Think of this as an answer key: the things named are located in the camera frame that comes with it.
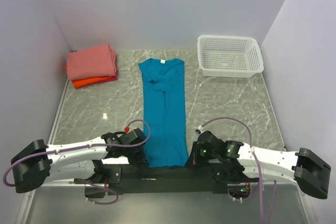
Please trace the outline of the blue t shirt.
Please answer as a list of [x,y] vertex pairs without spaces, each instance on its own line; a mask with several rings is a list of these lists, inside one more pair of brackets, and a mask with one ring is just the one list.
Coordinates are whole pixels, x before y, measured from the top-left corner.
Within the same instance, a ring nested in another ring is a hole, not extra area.
[[186,108],[184,61],[149,58],[139,64],[143,83],[144,152],[152,168],[184,166]]

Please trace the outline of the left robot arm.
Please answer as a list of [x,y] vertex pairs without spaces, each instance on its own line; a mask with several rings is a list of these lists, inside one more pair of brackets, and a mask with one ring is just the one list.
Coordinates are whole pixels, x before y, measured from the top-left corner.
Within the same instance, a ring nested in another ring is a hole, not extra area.
[[12,158],[9,170],[14,182],[9,183],[6,177],[3,182],[19,194],[54,180],[73,178],[104,183],[111,177],[103,163],[105,159],[124,156],[129,165],[146,167],[143,145],[147,140],[139,128],[108,132],[92,140],[65,145],[47,145],[36,140]]

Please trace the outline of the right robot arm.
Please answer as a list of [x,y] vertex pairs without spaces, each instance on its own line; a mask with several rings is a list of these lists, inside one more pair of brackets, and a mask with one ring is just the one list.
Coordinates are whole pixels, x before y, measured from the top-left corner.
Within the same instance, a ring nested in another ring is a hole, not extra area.
[[331,166],[310,149],[282,152],[250,147],[239,141],[223,141],[210,131],[193,142],[185,167],[208,170],[217,183],[275,180],[292,184],[317,199],[327,199],[331,174]]

